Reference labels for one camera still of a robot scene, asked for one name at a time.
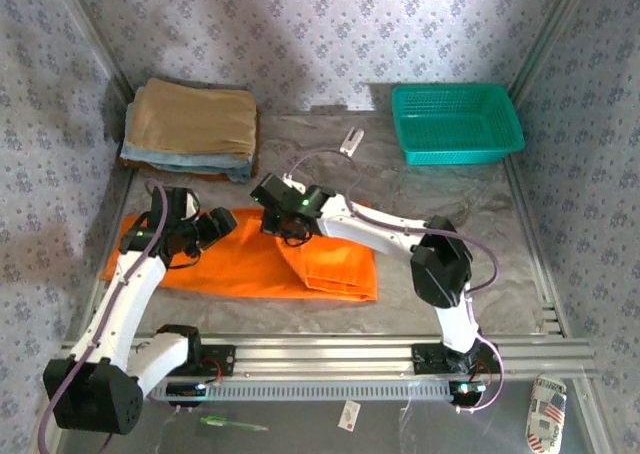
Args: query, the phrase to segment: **green basket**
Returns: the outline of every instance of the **green basket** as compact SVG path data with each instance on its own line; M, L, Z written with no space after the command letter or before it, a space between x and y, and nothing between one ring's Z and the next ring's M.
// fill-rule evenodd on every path
M486 164L524 148L513 103L497 84L397 86L391 105L411 165Z

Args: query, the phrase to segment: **small label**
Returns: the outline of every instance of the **small label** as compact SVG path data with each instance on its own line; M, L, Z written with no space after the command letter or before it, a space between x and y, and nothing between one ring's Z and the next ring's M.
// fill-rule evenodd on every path
M344 429L345 431L353 432L356 427L356 420L358 419L359 412L360 404L353 401L345 402L338 427Z

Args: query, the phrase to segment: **folded orange cloth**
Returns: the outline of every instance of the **folded orange cloth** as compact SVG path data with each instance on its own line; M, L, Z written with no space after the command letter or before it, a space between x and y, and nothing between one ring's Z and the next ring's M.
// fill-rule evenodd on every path
M238 227L207 249L200 262L169 270L163 287L233 297L337 299L375 301L376 266L373 251L342 239L314 236L300 247L260 232L262 209L234 209ZM122 235L136 216L125 218ZM111 253L100 277L115 272L118 250ZM173 265L190 262L183 254Z

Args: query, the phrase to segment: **brown towel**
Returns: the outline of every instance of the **brown towel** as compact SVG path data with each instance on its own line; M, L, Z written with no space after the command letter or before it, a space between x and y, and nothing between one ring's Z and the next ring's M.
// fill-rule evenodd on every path
M248 91L192 89L150 79L136 94L129 146L181 154L235 154L256 148L256 102Z

